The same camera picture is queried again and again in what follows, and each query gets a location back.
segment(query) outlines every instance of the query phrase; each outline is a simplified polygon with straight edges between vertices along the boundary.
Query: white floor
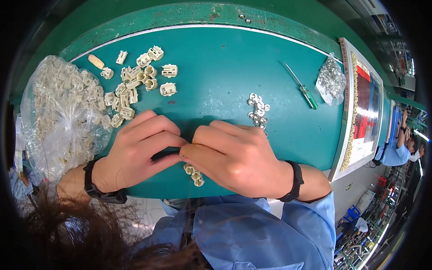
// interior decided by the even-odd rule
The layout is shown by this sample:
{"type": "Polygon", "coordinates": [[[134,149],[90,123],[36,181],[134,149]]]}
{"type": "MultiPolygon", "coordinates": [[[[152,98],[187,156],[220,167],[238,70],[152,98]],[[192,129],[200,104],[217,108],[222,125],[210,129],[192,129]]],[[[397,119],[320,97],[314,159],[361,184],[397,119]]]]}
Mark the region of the white floor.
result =
{"type": "MultiPolygon", "coordinates": [[[[381,165],[376,168],[361,167],[349,175],[346,175],[331,183],[334,192],[335,220],[340,220],[346,210],[355,205],[360,196],[363,195],[370,184],[376,184],[381,175],[384,174],[386,166],[381,165]]],[[[143,199],[129,197],[127,205],[136,204],[137,222],[132,225],[136,229],[143,230],[145,234],[151,232],[156,222],[166,216],[158,199],[143,199]]],[[[278,200],[269,199],[271,213],[277,217],[282,216],[283,203],[278,200]]]]}

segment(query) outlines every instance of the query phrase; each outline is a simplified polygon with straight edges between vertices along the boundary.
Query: blue chair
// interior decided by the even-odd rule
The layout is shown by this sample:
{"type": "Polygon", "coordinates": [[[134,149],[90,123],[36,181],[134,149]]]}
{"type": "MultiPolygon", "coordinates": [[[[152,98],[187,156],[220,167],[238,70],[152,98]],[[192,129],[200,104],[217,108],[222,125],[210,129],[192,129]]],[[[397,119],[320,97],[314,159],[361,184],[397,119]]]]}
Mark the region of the blue chair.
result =
{"type": "Polygon", "coordinates": [[[360,211],[353,205],[346,212],[346,216],[343,217],[347,222],[357,220],[360,217],[360,211]]]}

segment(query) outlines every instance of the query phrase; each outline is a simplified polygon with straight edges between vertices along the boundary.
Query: plastic bag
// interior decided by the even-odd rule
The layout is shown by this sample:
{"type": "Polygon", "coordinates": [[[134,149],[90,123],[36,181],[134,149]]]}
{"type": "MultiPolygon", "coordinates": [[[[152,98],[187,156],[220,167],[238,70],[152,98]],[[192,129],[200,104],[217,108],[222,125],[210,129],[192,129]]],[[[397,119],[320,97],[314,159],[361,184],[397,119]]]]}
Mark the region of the plastic bag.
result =
{"type": "Polygon", "coordinates": [[[56,185],[72,168],[93,160],[108,144],[111,113],[99,80],[49,55],[30,77],[21,100],[27,153],[35,172],[56,185]]]}
{"type": "Polygon", "coordinates": [[[343,102],[346,80],[342,68],[336,62],[334,53],[330,53],[327,61],[322,65],[315,89],[330,106],[337,106],[343,102]]]}

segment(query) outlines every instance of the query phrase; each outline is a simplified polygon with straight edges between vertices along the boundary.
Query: right hand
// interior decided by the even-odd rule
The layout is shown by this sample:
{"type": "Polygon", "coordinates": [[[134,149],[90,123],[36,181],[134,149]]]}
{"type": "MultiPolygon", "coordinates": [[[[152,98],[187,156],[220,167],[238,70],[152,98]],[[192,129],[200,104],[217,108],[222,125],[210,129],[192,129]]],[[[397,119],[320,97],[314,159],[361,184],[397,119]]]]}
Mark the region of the right hand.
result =
{"type": "Polygon", "coordinates": [[[220,186],[246,197],[276,199],[292,188],[292,166],[277,160],[259,127],[213,121],[199,126],[180,154],[220,186]]]}
{"type": "Polygon", "coordinates": [[[182,160],[178,154],[171,154],[153,161],[154,154],[184,144],[187,141],[172,121],[151,110],[144,111],[117,133],[108,156],[95,163],[92,181],[104,193],[134,186],[182,160]]]}

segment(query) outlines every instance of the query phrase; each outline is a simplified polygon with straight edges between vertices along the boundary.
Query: left hand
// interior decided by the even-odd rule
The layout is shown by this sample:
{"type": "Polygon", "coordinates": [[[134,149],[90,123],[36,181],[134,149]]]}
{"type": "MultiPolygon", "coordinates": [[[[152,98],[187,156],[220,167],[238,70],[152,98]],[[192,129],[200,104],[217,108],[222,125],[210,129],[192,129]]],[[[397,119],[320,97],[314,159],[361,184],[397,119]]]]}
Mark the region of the left hand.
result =
{"type": "Polygon", "coordinates": [[[144,111],[117,133],[108,156],[95,163],[92,181],[104,193],[139,184],[182,160],[178,154],[171,154],[153,161],[154,154],[184,144],[187,141],[172,121],[151,110],[144,111]]]}

